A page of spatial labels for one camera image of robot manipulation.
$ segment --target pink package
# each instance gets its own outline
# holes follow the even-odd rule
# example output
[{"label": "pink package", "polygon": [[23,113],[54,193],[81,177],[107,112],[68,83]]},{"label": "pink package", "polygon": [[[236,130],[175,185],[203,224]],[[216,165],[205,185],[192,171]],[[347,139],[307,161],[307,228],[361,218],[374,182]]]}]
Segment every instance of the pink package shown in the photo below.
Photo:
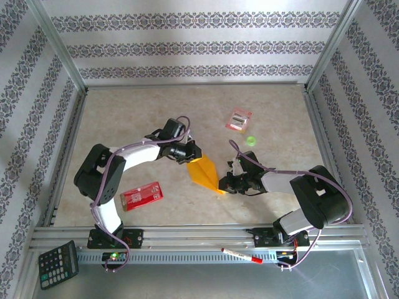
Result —
[{"label": "pink package", "polygon": [[233,113],[230,116],[230,120],[226,124],[226,128],[239,131],[240,133],[245,133],[251,116],[252,112],[241,108],[234,108]]}]

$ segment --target beige floor surface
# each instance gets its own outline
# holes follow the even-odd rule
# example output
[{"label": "beige floor surface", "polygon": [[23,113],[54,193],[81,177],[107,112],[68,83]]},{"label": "beige floor surface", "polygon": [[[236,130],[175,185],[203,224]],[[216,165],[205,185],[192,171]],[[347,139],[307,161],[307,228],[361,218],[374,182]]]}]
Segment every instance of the beige floor surface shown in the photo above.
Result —
[{"label": "beige floor surface", "polygon": [[[242,135],[225,128],[234,107],[253,112],[249,130]],[[219,177],[235,156],[228,140],[242,151],[253,150],[268,167],[308,170],[322,164],[299,85],[211,85],[90,91],[77,135],[55,226],[90,226],[89,202],[73,184],[91,147],[123,146],[162,128],[170,117],[187,115],[198,146],[216,164]],[[248,135],[256,146],[245,143]],[[164,198],[145,207],[123,212],[125,225],[183,225],[271,223],[299,207],[294,196],[270,193],[256,197],[223,195],[193,183],[185,165],[163,158],[124,173],[118,193],[159,181]]]}]

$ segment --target metal base plate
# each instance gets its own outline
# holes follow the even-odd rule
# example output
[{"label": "metal base plate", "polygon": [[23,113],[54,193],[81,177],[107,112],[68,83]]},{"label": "metal base plate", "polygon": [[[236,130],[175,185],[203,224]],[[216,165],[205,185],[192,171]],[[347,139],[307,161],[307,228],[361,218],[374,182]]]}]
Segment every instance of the metal base plate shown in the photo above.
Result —
[{"label": "metal base plate", "polygon": [[[142,229],[124,229],[122,240],[129,245],[131,249],[140,249],[143,243],[143,233]],[[104,242],[102,235],[99,230],[90,230],[89,240],[87,241],[88,249],[124,249],[125,246],[122,244],[117,244],[115,246],[110,245],[108,242]]]}]

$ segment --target red card package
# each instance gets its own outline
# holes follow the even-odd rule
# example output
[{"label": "red card package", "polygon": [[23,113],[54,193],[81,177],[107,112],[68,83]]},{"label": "red card package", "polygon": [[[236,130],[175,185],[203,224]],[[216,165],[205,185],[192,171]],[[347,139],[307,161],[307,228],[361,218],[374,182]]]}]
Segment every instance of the red card package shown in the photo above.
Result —
[{"label": "red card package", "polygon": [[154,182],[142,187],[121,193],[123,210],[125,212],[137,209],[146,204],[163,199],[160,183]]},{"label": "red card package", "polygon": [[230,116],[230,120],[226,124],[226,128],[239,131],[240,133],[245,133],[251,116],[252,112],[250,111],[241,108],[234,108],[233,113]]}]

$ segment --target striped wallpaper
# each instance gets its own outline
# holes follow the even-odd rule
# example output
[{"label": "striped wallpaper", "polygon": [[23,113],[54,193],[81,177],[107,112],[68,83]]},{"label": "striped wallpaper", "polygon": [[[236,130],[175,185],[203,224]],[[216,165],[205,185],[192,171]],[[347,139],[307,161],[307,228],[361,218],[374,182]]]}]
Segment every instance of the striped wallpaper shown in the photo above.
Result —
[{"label": "striped wallpaper", "polygon": [[0,61],[0,298],[14,298],[77,90],[23,0],[0,1]]},{"label": "striped wallpaper", "polygon": [[390,298],[399,298],[398,6],[364,1],[314,90]]},{"label": "striped wallpaper", "polygon": [[45,0],[87,85],[305,83],[347,0]]}]

